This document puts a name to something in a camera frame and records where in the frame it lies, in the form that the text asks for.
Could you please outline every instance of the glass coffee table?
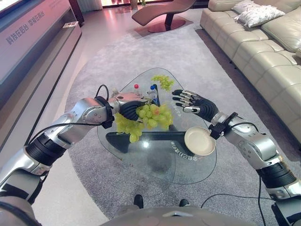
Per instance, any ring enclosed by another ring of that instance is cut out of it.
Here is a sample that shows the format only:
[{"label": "glass coffee table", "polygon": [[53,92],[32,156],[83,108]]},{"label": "glass coffee table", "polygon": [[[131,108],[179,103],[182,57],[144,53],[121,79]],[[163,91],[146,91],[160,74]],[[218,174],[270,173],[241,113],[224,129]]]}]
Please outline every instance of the glass coffee table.
[{"label": "glass coffee table", "polygon": [[116,123],[109,129],[97,129],[102,145],[129,167],[175,184],[193,184],[208,178],[216,165],[216,150],[208,156],[198,156],[188,150],[184,143],[185,131],[193,126],[208,129],[200,117],[184,113],[175,105],[171,91],[160,88],[160,83],[152,81],[154,75],[167,75],[174,80],[171,90],[183,89],[177,79],[163,68],[153,68],[143,72],[127,84],[121,92],[133,92],[139,84],[143,95],[150,86],[157,84],[158,97],[162,104],[172,109],[174,124],[169,131],[161,128],[145,129],[139,141],[131,144],[128,134],[117,134]]}]

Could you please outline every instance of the white pillow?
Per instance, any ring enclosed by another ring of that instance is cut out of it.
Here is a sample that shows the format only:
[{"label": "white pillow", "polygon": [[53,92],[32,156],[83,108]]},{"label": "white pillow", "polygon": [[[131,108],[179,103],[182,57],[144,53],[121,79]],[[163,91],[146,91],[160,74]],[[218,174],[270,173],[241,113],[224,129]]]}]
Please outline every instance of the white pillow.
[{"label": "white pillow", "polygon": [[260,6],[247,10],[234,18],[239,20],[247,27],[255,27],[264,24],[272,19],[283,16],[285,13],[273,6]]},{"label": "white pillow", "polygon": [[238,12],[239,14],[241,14],[242,12],[245,12],[247,10],[250,10],[252,8],[256,8],[256,7],[260,7],[260,5],[255,4],[253,1],[251,0],[244,0],[241,1],[239,3],[237,3],[232,10]]}]

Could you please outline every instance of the carpet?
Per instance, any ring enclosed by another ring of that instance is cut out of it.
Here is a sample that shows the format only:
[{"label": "carpet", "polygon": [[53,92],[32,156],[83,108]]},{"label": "carpet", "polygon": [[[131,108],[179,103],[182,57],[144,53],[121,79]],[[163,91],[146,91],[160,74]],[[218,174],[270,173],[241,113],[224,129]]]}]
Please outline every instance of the carpet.
[{"label": "carpet", "polygon": [[[66,110],[70,110],[81,98],[93,97],[100,84],[106,84],[109,90],[121,90],[142,72],[162,67],[169,70],[185,89],[212,100],[224,113],[238,112],[256,124],[260,132],[270,135],[196,33],[200,29],[198,24],[199,20],[195,20],[165,33],[147,34],[141,30],[142,36],[133,31],[101,49],[78,74],[70,90]],[[256,197],[259,177],[255,170],[225,138],[217,140],[216,146],[215,170],[206,180],[192,185],[170,184],[126,167],[101,145],[96,128],[70,149],[69,154],[89,195],[100,210],[112,218],[120,206],[131,204],[136,194],[144,197],[146,208],[177,206],[183,198],[200,207],[207,197],[217,193]],[[289,161],[285,155],[284,159],[300,176],[300,163]],[[264,189],[262,197],[268,197]],[[261,201],[268,226],[277,225],[270,208],[272,203]],[[256,199],[215,196],[206,202],[204,208],[263,225]]]}]

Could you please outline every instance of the brown chaise lounge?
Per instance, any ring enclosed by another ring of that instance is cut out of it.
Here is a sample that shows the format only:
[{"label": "brown chaise lounge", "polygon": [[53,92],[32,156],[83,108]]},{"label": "brown chaise lounge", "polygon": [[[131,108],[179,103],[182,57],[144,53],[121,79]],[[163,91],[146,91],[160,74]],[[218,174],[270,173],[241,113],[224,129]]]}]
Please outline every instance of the brown chaise lounge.
[{"label": "brown chaise lounge", "polygon": [[190,9],[196,0],[174,0],[164,5],[146,6],[132,15],[132,19],[145,26],[156,17],[166,14],[164,23],[155,24],[148,28],[149,32],[165,32],[181,27],[185,20],[173,20],[174,14]]}]

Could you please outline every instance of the grape bunch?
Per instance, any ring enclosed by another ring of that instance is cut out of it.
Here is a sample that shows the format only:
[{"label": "grape bunch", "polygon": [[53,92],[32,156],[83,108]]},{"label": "grape bunch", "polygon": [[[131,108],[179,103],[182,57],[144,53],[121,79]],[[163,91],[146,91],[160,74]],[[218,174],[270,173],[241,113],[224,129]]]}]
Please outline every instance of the grape bunch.
[{"label": "grape bunch", "polygon": [[170,80],[169,77],[166,75],[155,75],[154,77],[152,77],[152,80],[160,81],[160,87],[165,91],[170,91],[171,87],[174,84],[174,81]]},{"label": "grape bunch", "polygon": [[139,115],[138,121],[126,119],[119,113],[115,115],[117,132],[130,134],[131,143],[139,141],[139,137],[142,135],[142,130],[145,127],[154,129],[160,126],[162,129],[168,130],[168,127],[173,124],[171,110],[166,105],[160,107],[156,105],[144,105],[138,107],[136,113]]},{"label": "grape bunch", "polygon": [[125,118],[120,113],[115,114],[115,122],[118,133],[130,134],[130,142],[135,143],[142,135],[141,130],[144,129],[144,124],[139,121],[133,121]]}]

